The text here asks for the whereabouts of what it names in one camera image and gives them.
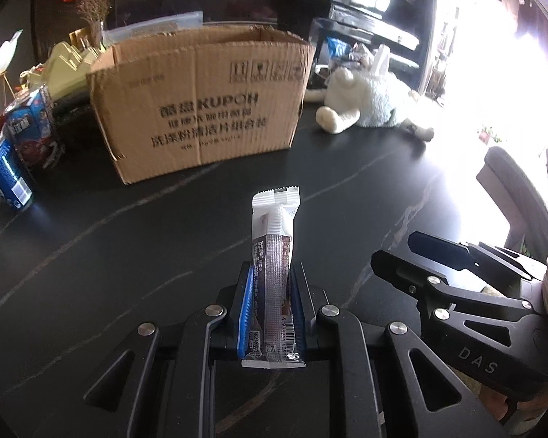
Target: barcode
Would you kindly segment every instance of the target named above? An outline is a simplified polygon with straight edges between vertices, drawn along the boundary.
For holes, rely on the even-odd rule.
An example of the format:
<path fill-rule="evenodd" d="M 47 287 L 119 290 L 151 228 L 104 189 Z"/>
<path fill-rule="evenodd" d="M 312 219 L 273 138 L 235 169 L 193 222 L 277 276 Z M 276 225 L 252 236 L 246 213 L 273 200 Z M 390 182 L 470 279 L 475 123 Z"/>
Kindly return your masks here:
<path fill-rule="evenodd" d="M 16 197 L 18 197 L 18 200 L 22 205 L 25 205 L 33 194 L 22 178 L 19 178 L 19 180 L 16 181 L 16 184 L 13 185 L 12 192 Z"/>
<path fill-rule="evenodd" d="M 250 331 L 250 340 L 248 344 L 249 355 L 252 357 L 260 357 L 262 352 L 260 351 L 260 332 Z"/>
<path fill-rule="evenodd" d="M 284 338 L 284 353 L 292 354 L 294 352 L 294 345 L 296 344 L 296 337 L 294 336 L 294 323 L 284 323 L 282 337 Z"/>

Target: white plush toy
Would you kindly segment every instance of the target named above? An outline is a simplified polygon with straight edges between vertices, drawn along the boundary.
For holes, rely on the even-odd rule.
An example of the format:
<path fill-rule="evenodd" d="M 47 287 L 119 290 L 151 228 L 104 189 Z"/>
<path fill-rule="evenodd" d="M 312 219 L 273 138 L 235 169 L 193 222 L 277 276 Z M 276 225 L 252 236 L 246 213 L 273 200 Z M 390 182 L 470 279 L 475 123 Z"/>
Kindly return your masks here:
<path fill-rule="evenodd" d="M 323 102 L 316 120 L 323 130 L 336 134 L 351 125 L 359 127 L 399 126 L 419 139 L 430 141 L 433 128 L 420 128 L 410 117 L 418 94 L 388 71 L 390 48 L 381 45 L 375 57 L 360 60 L 362 70 L 336 69 L 326 89 L 307 90 L 305 102 Z"/>

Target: marble table surface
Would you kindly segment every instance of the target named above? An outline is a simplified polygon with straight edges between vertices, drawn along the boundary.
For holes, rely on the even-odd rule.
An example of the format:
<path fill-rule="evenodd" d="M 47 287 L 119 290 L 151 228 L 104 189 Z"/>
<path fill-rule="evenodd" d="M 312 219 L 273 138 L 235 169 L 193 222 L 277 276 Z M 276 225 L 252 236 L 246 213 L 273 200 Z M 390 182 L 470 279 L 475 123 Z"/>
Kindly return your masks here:
<path fill-rule="evenodd" d="M 503 244 L 507 221 L 475 180 L 485 153 L 476 136 L 437 131 L 424 145 L 393 129 L 329 135 L 314 111 L 305 107 L 291 150 L 130 186 L 95 143 L 39 176 L 21 214 L 0 205 L 0 413 L 21 438 L 142 321 L 182 322 L 237 281 L 258 191 L 300 187 L 293 257 L 362 321 L 419 332 L 415 300 L 369 267 L 380 248 L 481 290 L 406 244 L 416 230 Z M 328 436 L 324 365 L 241 376 L 237 364 L 219 364 L 218 373 L 217 436 Z"/>

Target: snack bar wrapper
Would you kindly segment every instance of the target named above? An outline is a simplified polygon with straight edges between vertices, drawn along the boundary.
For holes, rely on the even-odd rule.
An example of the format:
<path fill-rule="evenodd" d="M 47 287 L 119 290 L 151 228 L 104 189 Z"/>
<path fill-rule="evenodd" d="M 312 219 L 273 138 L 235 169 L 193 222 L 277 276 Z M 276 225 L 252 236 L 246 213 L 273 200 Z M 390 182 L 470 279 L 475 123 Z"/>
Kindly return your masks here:
<path fill-rule="evenodd" d="M 265 191 L 252 199 L 254 310 L 244 367 L 304 367 L 297 350 L 288 293 L 294 215 L 299 205 L 297 187 Z"/>

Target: soda can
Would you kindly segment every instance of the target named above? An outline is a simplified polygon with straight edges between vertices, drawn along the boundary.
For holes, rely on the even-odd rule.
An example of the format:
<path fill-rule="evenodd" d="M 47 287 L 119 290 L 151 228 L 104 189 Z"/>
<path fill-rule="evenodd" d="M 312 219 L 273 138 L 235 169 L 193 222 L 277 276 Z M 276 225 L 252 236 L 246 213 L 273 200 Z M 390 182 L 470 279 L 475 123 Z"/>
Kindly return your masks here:
<path fill-rule="evenodd" d="M 0 141 L 0 193 L 6 203 L 16 210 L 28 205 L 33 192 L 28 187 L 27 170 L 8 139 Z"/>
<path fill-rule="evenodd" d="M 52 168 L 64 152 L 53 124 L 53 107 L 45 86 L 12 102 L 4 111 L 16 150 L 29 169 Z"/>

